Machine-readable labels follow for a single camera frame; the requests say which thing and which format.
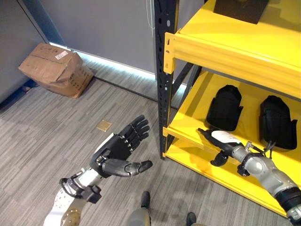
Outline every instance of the black box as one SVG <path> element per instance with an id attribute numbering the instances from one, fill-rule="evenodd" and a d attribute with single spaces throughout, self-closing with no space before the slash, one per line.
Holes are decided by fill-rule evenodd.
<path id="1" fill-rule="evenodd" d="M 257 24 L 269 0 L 216 0 L 214 12 Z"/>

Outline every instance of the gray pant leg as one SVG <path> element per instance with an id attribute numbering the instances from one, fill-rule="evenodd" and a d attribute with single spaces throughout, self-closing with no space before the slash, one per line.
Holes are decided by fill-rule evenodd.
<path id="1" fill-rule="evenodd" d="M 194 223 L 194 224 L 192 224 L 191 226 L 206 226 L 206 225 Z"/>
<path id="2" fill-rule="evenodd" d="M 131 213 L 126 226 L 151 226 L 150 215 L 146 208 L 140 208 Z"/>

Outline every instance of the robotic arm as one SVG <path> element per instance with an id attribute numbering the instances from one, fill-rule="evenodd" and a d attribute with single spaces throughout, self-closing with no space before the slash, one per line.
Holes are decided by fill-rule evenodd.
<path id="1" fill-rule="evenodd" d="M 251 142 L 244 147 L 234 136 L 220 130 L 198 131 L 221 152 L 211 164 L 222 166 L 228 157 L 238 160 L 238 173 L 242 176 L 252 175 L 278 201 L 286 211 L 287 218 L 295 226 L 301 225 L 301 191 L 284 172 L 280 171 L 272 161 L 262 153 L 252 153 L 249 149 L 256 148 Z"/>
<path id="2" fill-rule="evenodd" d="M 55 197 L 52 210 L 44 226 L 78 226 L 80 215 L 87 202 L 97 203 L 101 189 L 97 186 L 102 178 L 111 175 L 131 177 L 152 166 L 151 161 L 128 162 L 140 142 L 148 137 L 148 121 L 141 115 L 119 134 L 111 134 L 97 148 L 90 165 L 69 178 L 62 178 L 62 188 Z"/>

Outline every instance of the cardboard box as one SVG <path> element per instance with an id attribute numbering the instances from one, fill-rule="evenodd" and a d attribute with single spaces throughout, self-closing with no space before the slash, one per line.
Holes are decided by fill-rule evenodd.
<path id="1" fill-rule="evenodd" d="M 77 53 L 44 43 L 18 68 L 40 86 L 73 98 L 79 97 L 93 78 Z"/>

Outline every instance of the sneaker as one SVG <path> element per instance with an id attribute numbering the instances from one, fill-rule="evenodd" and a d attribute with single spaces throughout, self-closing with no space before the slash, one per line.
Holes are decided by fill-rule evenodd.
<path id="1" fill-rule="evenodd" d="M 193 212 L 188 213 L 186 218 L 186 226 L 191 226 L 196 222 L 197 222 L 196 215 Z"/>
<path id="2" fill-rule="evenodd" d="M 148 191 L 144 191 L 141 196 L 141 207 L 150 208 L 151 195 Z"/>

